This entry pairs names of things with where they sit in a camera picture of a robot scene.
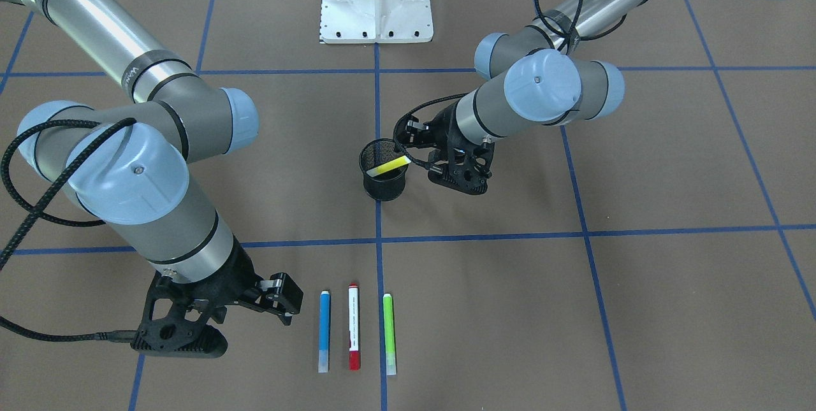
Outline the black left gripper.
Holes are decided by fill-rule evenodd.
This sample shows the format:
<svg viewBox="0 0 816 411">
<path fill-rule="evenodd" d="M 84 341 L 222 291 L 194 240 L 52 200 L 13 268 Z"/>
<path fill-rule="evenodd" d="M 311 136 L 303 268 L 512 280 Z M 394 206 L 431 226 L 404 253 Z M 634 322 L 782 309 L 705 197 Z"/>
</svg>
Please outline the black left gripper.
<svg viewBox="0 0 816 411">
<path fill-rule="evenodd" d="M 478 173 L 489 173 L 492 166 L 495 138 L 487 133 L 473 143 L 464 135 L 456 119 L 458 103 L 447 106 L 428 123 L 408 120 L 404 133 L 395 133 L 394 141 L 400 152 L 412 163 L 432 166 L 434 173 L 452 173 L 455 165 L 471 166 Z M 428 159 L 411 155 L 411 148 L 432 148 Z"/>
</svg>

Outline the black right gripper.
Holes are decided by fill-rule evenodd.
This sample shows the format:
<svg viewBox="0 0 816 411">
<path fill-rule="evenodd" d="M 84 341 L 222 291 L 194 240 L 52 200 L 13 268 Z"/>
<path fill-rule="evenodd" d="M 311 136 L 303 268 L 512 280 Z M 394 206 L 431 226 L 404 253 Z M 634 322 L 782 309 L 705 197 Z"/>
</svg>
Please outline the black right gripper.
<svg viewBox="0 0 816 411">
<path fill-rule="evenodd" d="M 185 284 L 160 277 L 159 297 L 172 301 L 167 318 L 173 321 L 206 325 L 213 320 L 221 324 L 227 308 L 237 305 L 277 316 L 288 326 L 293 316 L 300 314 L 303 290 L 286 272 L 261 279 L 254 272 L 251 258 L 234 238 L 230 255 L 217 271 Z"/>
</svg>

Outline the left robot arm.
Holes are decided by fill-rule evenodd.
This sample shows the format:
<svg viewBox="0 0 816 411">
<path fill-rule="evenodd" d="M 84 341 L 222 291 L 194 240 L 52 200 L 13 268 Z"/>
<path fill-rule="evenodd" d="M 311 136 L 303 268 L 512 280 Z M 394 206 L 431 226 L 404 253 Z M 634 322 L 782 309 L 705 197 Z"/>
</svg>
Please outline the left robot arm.
<svg viewBox="0 0 816 411">
<path fill-rule="evenodd" d="M 544 11 L 534 0 L 534 21 L 516 34 L 484 37 L 474 66 L 486 80 L 469 94 L 448 97 L 433 120 L 414 112 L 397 122 L 396 165 L 416 164 L 437 178 L 467 180 L 490 175 L 493 146 L 533 126 L 564 126 L 615 111 L 625 83 L 615 66 L 572 57 L 583 41 L 612 33 L 625 16 L 649 0 L 567 0 Z"/>
</svg>

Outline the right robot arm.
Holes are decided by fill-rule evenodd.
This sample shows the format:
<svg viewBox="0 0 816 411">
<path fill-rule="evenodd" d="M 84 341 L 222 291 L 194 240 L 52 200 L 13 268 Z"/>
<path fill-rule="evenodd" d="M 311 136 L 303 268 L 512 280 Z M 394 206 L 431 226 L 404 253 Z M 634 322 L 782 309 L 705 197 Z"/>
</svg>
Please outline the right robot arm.
<svg viewBox="0 0 816 411">
<path fill-rule="evenodd" d="M 115 0 L 2 0 L 64 31 L 131 100 L 96 110 L 50 101 L 24 117 L 17 148 L 72 202 L 123 237 L 155 269 L 151 298 L 172 302 L 143 330 L 222 322 L 228 305 L 270 312 L 283 324 L 303 294 L 291 277 L 259 277 L 187 165 L 236 152 L 259 132 L 245 92 L 212 88 Z M 190 323 L 186 313 L 198 310 Z"/>
</svg>

